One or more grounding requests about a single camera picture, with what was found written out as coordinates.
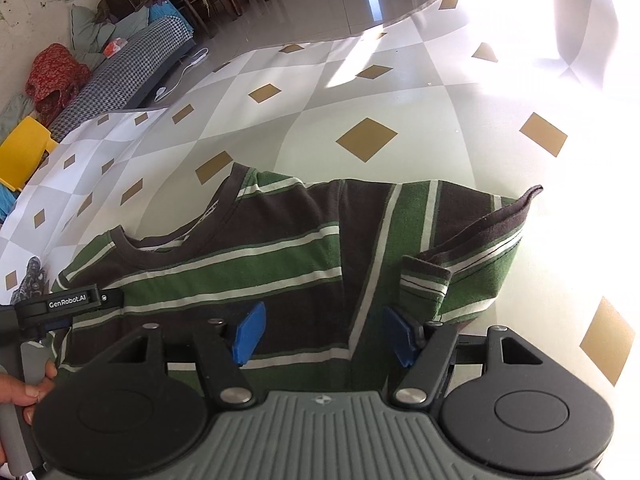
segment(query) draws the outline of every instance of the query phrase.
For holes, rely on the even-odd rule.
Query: white cable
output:
[[[191,59],[192,59],[191,63],[189,63],[186,67],[184,67],[184,70],[182,71],[182,75],[180,76],[180,79],[178,79],[178,82],[175,84],[175,86],[171,88],[171,90],[169,91],[167,91],[166,87],[164,86],[159,88],[158,92],[156,92],[156,98],[154,99],[154,102],[159,103],[162,99],[167,97],[171,92],[173,92],[176,88],[178,88],[178,85],[180,85],[180,82],[182,81],[182,78],[184,77],[184,74],[187,72],[187,70],[190,69],[192,66],[196,66],[198,63],[203,61],[208,55],[209,55],[208,48],[203,48],[197,51],[195,54],[193,54],[193,56],[191,56]]]

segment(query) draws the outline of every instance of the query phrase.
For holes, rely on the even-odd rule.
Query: green pillow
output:
[[[87,65],[91,72],[98,68],[104,60],[107,59],[107,57],[101,52],[80,52],[79,50],[72,50],[71,55],[78,63]]]
[[[86,7],[71,7],[71,49],[102,52],[115,30],[112,23],[95,23],[95,13]]]
[[[147,28],[149,25],[149,8],[142,7],[138,12],[134,12],[122,18],[116,23],[116,29],[111,34],[110,40],[113,41],[116,38],[124,38],[124,40],[130,40],[133,35],[140,32],[140,30]]]

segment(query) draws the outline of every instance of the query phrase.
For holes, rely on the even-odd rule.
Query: wall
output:
[[[22,91],[39,52],[69,46],[72,4],[95,9],[100,0],[0,0],[0,109]]]

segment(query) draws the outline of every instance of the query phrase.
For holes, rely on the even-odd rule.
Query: round black disc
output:
[[[143,367],[117,368],[56,388],[38,406],[34,437],[53,467],[80,478],[132,478],[169,465],[202,434],[207,409],[196,391]]]
[[[522,475],[559,475],[593,464],[610,441],[606,402],[561,368],[502,365],[454,389],[440,425],[469,457]]]

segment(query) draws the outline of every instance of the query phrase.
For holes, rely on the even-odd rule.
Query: finger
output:
[[[38,390],[40,393],[38,394],[38,402],[41,401],[45,395],[47,395],[53,388],[56,386],[56,383],[51,379],[44,378],[40,384],[38,384]]]
[[[27,406],[24,410],[22,410],[22,414],[24,415],[24,420],[27,421],[27,424],[31,425],[33,423],[33,413],[36,411],[35,406]]]
[[[38,399],[36,386],[24,384],[15,377],[0,374],[0,404],[12,403],[18,406],[30,406]]]
[[[47,364],[45,366],[45,375],[49,379],[53,379],[57,374],[58,374],[58,370],[56,368],[56,365],[53,364],[53,361],[51,360],[47,361]]]

